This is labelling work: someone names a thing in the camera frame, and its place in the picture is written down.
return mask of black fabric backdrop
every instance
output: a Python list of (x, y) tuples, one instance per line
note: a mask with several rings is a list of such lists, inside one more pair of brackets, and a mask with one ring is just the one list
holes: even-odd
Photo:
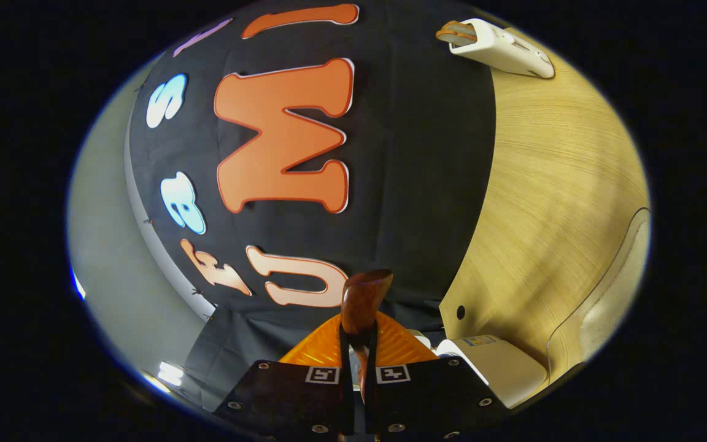
[[(395, 272), (381, 310), (407, 328), (444, 337), (438, 305), (454, 279), (479, 218), (493, 159), (495, 101), (489, 68), (450, 56), (435, 39), (448, 20), (473, 17), (455, 2), (400, 0), (357, 2), (358, 22), (273, 28), (241, 39), (248, 23), (276, 14), (338, 2), (266, 1), (220, 17), (169, 47), (149, 74), (135, 103), (130, 153), (137, 188), (168, 254), (196, 288), (217, 304), (187, 366), (200, 378), (233, 387), (258, 358), (278, 359), (339, 308), (280, 306), (264, 289), (267, 280), (292, 289), (318, 290), (313, 277), (272, 274), (252, 268), (245, 247), (265, 254), (308, 257), (336, 264), (353, 275), (376, 268)], [(185, 48), (194, 34), (233, 17), (224, 28)], [(256, 133), (214, 115), (214, 92), (224, 76), (252, 75), (321, 65), (332, 58), (354, 63), (353, 104), (345, 115), (296, 112), (344, 131), (347, 141), (293, 170), (318, 170), (330, 159), (350, 171), (349, 204), (332, 214), (304, 201), (255, 201), (228, 212), (217, 188), (217, 165)], [(145, 122), (155, 87), (187, 76), (182, 108), (157, 128)], [(207, 232), (197, 235), (169, 217), (160, 182), (183, 171), (193, 181)], [(252, 297), (210, 285), (180, 248), (230, 264)]]

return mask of curved wooden panel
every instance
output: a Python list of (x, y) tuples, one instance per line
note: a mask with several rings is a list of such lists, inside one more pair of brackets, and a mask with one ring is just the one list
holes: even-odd
[(555, 380), (583, 355), (569, 344), (579, 336), (561, 333), (552, 350), (563, 357), (550, 357), (550, 337), (603, 279), (632, 217), (650, 201), (636, 147), (606, 99), (549, 48), (510, 33), (541, 47), (555, 77), (492, 70), (493, 167), (441, 314), (448, 338), (495, 334), (548, 372), (550, 359), (558, 361), (548, 378)]

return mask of black background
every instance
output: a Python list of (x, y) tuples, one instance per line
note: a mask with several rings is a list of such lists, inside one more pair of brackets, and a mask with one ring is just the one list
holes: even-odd
[[(221, 438), (124, 386), (71, 296), (63, 204), (77, 146), (110, 94), (235, 6), (0, 2), (0, 440)], [(493, 439), (707, 439), (707, 4), (482, 7), (606, 93), (642, 149), (655, 216), (641, 296), (617, 336)]]

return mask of wooden panel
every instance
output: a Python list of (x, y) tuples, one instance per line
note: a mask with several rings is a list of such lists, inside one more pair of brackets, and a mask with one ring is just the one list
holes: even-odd
[[(541, 47), (555, 77), (492, 70), (493, 167), (441, 314), (448, 338), (495, 334), (549, 370), (553, 332), (597, 287), (632, 216), (650, 203), (636, 147), (606, 99), (549, 48), (510, 33)], [(562, 363), (550, 378), (582, 360), (580, 344), (569, 344), (579, 343), (574, 334), (555, 336), (563, 357), (552, 358)]]

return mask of orange letter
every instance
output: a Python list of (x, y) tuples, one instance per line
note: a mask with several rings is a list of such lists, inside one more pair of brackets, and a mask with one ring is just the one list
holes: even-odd
[(239, 277), (239, 274), (236, 273), (232, 266), (223, 264), (222, 269), (218, 269), (215, 267), (217, 260), (212, 255), (207, 254), (207, 252), (194, 252), (195, 247), (186, 239), (182, 239), (180, 244), (182, 244), (182, 248), (185, 250), (187, 257), (193, 261), (198, 271), (204, 275), (205, 280), (211, 285), (227, 285), (228, 287), (237, 289), (248, 297), (252, 296), (250, 289), (244, 285), (244, 281), (242, 281), (241, 277)]
[(343, 3), (323, 8), (297, 9), (282, 14), (266, 14), (253, 20), (242, 33), (242, 39), (260, 33), (269, 28), (306, 23), (309, 21), (330, 21), (335, 25), (351, 25), (359, 19), (359, 6)]
[(348, 277), (342, 270), (330, 263), (309, 258), (279, 257), (266, 255), (255, 246), (245, 249), (253, 269), (263, 276), (273, 271), (278, 273), (307, 274), (326, 283), (326, 289), (320, 292), (283, 289), (274, 282), (265, 283), (266, 291), (279, 305), (298, 304), (308, 307), (337, 307), (342, 304), (342, 285)]
[(329, 117), (348, 112), (354, 64), (334, 58), (323, 66), (253, 76), (225, 76), (214, 93), (222, 120), (258, 131), (218, 165), (225, 207), (239, 213), (247, 201), (316, 201), (332, 213), (348, 205), (348, 168), (328, 160), (320, 171), (287, 170), (345, 143), (346, 135), (288, 109), (320, 109)]

